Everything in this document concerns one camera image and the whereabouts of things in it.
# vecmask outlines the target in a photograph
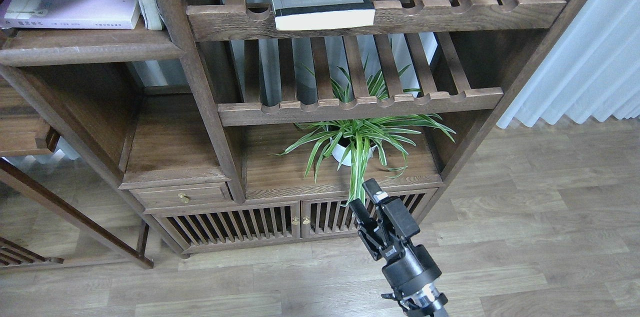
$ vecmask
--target drawer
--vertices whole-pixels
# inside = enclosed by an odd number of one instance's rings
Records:
[[[226,183],[200,183],[131,189],[147,209],[208,205],[231,201]]]

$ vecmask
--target white flower pot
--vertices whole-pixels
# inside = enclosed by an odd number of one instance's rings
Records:
[[[345,150],[347,148],[345,146],[340,145],[340,143],[336,144],[335,148],[333,149],[331,155],[333,156],[333,158],[338,161],[338,163],[340,163],[340,160],[343,159],[343,155],[345,154]],[[376,146],[373,146],[371,148],[368,149],[368,158],[373,157],[373,151],[376,150]],[[352,152],[349,151],[349,153],[347,153],[347,156],[344,158],[343,162],[342,162],[343,166],[348,166],[351,167],[352,166]]]

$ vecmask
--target pink book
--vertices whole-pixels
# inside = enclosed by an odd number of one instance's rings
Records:
[[[4,0],[2,28],[132,30],[140,17],[138,0]]]

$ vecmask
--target book spine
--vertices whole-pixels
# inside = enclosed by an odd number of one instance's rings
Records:
[[[2,28],[57,28],[65,30],[133,30],[130,20],[58,20],[0,18]]]

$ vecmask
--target floorboard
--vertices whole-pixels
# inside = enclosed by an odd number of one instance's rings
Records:
[[[420,225],[414,242],[441,267],[452,317],[640,316],[640,121],[560,122],[491,131]],[[35,176],[128,238],[135,217],[105,198],[99,178],[67,169],[83,187],[61,181],[60,171]],[[0,235],[51,253],[98,253],[16,198],[0,200]],[[28,240],[21,231],[49,236]],[[159,241],[151,233],[151,270],[118,263],[0,273],[0,316],[402,315],[380,298],[389,292],[382,263],[357,237],[186,260]]]

